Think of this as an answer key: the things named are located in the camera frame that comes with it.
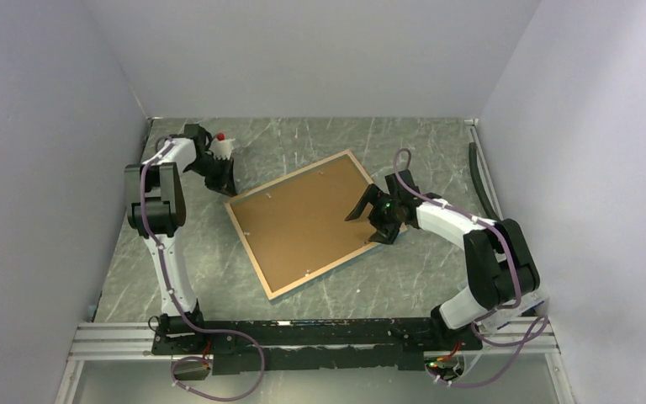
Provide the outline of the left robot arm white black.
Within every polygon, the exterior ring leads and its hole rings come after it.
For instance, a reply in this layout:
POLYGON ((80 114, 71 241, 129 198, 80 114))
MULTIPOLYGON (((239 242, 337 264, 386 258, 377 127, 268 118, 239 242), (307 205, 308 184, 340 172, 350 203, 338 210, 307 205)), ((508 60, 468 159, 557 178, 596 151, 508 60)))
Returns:
POLYGON ((187 219, 181 177, 196 173, 207 189, 235 196, 233 150, 233 139, 187 124, 183 133, 159 139, 152 157, 124 170, 127 221, 144 240, 161 293, 156 331, 161 337, 174 334, 174 343, 188 354, 205 346, 208 332, 177 239, 187 219))

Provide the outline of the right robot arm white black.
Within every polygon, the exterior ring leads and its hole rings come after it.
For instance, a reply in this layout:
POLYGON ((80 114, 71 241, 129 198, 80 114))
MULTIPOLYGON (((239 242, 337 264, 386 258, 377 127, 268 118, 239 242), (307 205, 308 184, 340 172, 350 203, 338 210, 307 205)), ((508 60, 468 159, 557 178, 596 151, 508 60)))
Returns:
POLYGON ((461 248, 466 284, 432 310, 429 338, 440 349, 451 348, 470 324, 497 328, 540 301, 540 277, 519 224, 495 221, 463 211, 440 196, 421 194, 407 170, 386 176, 388 188, 367 186, 347 215, 365 215, 374 228, 371 242, 392 244, 402 226, 442 237, 461 248))

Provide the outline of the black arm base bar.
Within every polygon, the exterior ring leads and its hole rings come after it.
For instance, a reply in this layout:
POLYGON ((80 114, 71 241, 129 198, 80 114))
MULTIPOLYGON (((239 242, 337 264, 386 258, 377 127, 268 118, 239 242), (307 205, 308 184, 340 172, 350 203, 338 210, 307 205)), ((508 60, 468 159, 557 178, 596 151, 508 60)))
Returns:
POLYGON ((292 321, 205 321, 201 332, 161 337, 154 328, 152 352, 207 354, 214 375, 238 375, 260 369, 362 369, 393 367, 422 370, 424 351, 453 351, 470 343, 479 350, 482 342, 468 327, 456 331, 442 328, 429 317, 327 319, 292 321), (314 344, 383 343, 372 349, 313 348, 314 344))

